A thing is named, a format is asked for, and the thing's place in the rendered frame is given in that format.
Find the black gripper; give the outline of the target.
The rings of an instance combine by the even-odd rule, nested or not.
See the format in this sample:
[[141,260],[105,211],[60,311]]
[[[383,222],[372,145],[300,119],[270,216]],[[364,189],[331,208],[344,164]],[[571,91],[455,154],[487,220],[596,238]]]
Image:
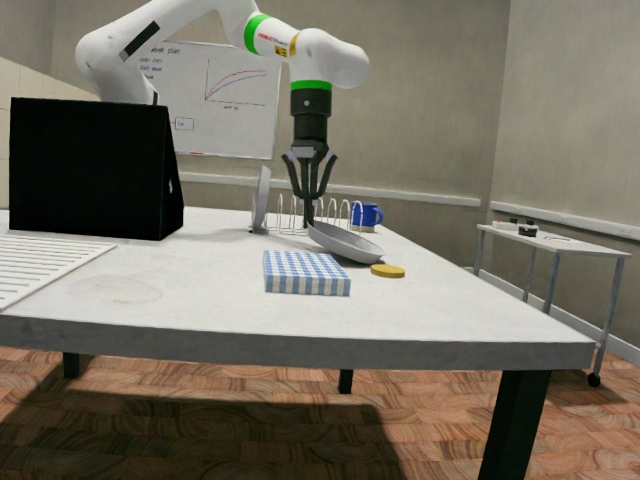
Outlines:
[[[324,196],[329,178],[334,164],[339,157],[330,151],[328,145],[328,117],[317,115],[300,115],[294,119],[294,141],[300,138],[318,139],[323,142],[323,149],[317,151],[313,158],[297,157],[302,169],[302,191],[299,184],[295,164],[293,162],[293,147],[282,158],[287,164],[294,194],[300,197],[300,203],[304,205],[304,225],[308,228],[308,223],[314,227],[314,205],[319,203],[319,197]],[[322,177],[322,181],[317,192],[319,164],[327,157],[327,165]],[[307,165],[308,164],[308,165]],[[309,196],[309,164],[311,164],[311,181]],[[310,199],[309,199],[310,198]],[[309,211],[309,212],[308,212]]]

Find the blue mug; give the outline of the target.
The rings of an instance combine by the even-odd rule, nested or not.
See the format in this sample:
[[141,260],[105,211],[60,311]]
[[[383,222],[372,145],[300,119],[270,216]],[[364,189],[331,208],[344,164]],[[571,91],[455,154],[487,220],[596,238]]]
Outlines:
[[[366,202],[361,202],[361,203],[362,203],[363,213],[361,213],[360,203],[356,202],[354,209],[353,209],[353,206],[355,203],[354,202],[351,203],[349,229],[351,228],[352,210],[354,210],[352,231],[357,231],[357,232],[360,231],[361,214],[363,214],[361,232],[372,233],[375,231],[375,225],[379,225],[382,222],[383,214],[379,209],[377,209],[377,204],[372,205],[373,203],[366,203]],[[379,220],[376,223],[377,213],[379,214]]]

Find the silver wire dish rack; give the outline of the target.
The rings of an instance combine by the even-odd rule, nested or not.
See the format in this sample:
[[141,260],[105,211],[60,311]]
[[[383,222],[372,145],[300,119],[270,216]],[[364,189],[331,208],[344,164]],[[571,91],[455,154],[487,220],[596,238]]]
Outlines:
[[[264,226],[258,226],[258,227],[263,227],[263,228],[265,228],[265,229],[257,229],[257,228],[253,228],[253,216],[254,216],[255,192],[254,192],[253,194],[254,194],[254,195],[253,195],[253,202],[252,202],[253,210],[252,210],[252,214],[251,214],[252,223],[251,223],[251,225],[246,226],[246,231],[247,231],[247,232],[249,232],[249,233],[256,232],[256,233],[271,233],[271,234],[286,234],[286,235],[309,236],[309,235],[307,235],[307,233],[308,233],[308,228],[307,228],[307,229],[303,229],[304,206],[303,206],[303,215],[302,215],[302,226],[301,226],[301,229],[294,228],[294,225],[295,225],[295,213],[296,213],[296,209],[294,209],[293,228],[290,228],[292,205],[291,205],[291,207],[290,207],[289,228],[281,227],[282,207],[281,207],[281,210],[280,210],[280,222],[279,222],[279,227],[277,227],[277,226],[278,226],[279,204],[278,204],[278,210],[277,210],[277,223],[276,223],[276,227],[270,227],[270,226],[267,226],[267,216],[268,216],[268,206],[267,206],[267,210],[265,211],[266,223],[265,223],[265,216],[264,216]],[[293,202],[293,197],[294,197],[294,204],[295,204],[295,207],[296,207],[296,197],[295,197],[294,195],[292,196],[291,204],[292,204],[292,202]],[[330,200],[330,203],[329,203],[329,206],[328,206],[328,207],[330,207],[330,204],[331,204],[331,201],[332,201],[332,200],[334,201],[334,204],[335,204],[335,211],[336,211],[336,201],[335,201],[334,199],[332,199],[332,198],[331,198],[331,200]],[[349,212],[349,211],[350,211],[350,210],[349,210],[349,202],[348,202],[347,200],[343,200],[342,205],[341,205],[341,208],[342,208],[342,206],[343,206],[344,201],[346,201],[346,202],[347,202],[347,204],[348,204],[348,212]],[[353,209],[354,209],[354,207],[355,207],[355,205],[356,205],[356,202],[360,203],[360,206],[361,206],[361,213],[362,213],[362,212],[363,212],[363,211],[362,211],[362,204],[361,204],[361,202],[359,202],[359,201],[355,201],[355,204],[354,204],[354,206],[353,206]],[[352,231],[353,212],[354,212],[354,210],[352,210],[352,219],[351,219],[351,228],[350,228],[350,231]],[[363,214],[361,214],[361,222],[360,222],[360,231],[359,231],[359,235],[361,234],[362,216],[363,216]],[[248,227],[250,227],[250,228],[248,228]],[[248,231],[248,229],[247,229],[247,228],[248,228],[248,229],[251,229],[251,230],[249,230],[249,231]],[[279,230],[272,230],[272,229],[267,229],[267,228],[277,228],[277,229],[279,229]],[[286,231],[286,230],[280,230],[280,229],[292,229],[293,231]],[[265,232],[262,232],[262,231],[252,231],[252,230],[265,230]],[[306,230],[306,232],[294,231],[294,230]],[[279,233],[277,233],[277,232],[266,232],[266,231],[279,231]],[[281,232],[292,232],[293,234],[292,234],[292,233],[280,233],[280,231],[281,231]],[[295,233],[306,233],[306,234],[294,234],[294,232],[295,232]]]

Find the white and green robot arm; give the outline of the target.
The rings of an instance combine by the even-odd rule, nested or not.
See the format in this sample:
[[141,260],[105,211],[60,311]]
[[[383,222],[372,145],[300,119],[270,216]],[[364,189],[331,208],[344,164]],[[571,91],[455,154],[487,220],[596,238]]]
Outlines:
[[84,36],[76,47],[76,65],[102,102],[160,105],[159,94],[138,69],[138,61],[214,9],[234,47],[290,63],[293,117],[330,118],[333,85],[353,89],[369,75],[370,61],[362,48],[320,29],[300,31],[260,13],[255,0],[153,0]]

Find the white ribbed draining mat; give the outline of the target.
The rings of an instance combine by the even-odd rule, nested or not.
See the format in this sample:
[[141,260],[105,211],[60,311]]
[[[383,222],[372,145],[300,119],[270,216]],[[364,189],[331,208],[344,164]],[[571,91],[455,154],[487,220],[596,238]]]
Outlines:
[[117,247],[114,243],[0,235],[0,313]]

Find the blue and white checked towel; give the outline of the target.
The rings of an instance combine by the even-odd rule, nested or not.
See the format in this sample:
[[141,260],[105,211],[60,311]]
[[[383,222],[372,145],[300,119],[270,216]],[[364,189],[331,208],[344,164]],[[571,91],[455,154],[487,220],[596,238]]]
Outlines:
[[263,250],[262,261],[265,292],[350,296],[351,279],[330,254]]

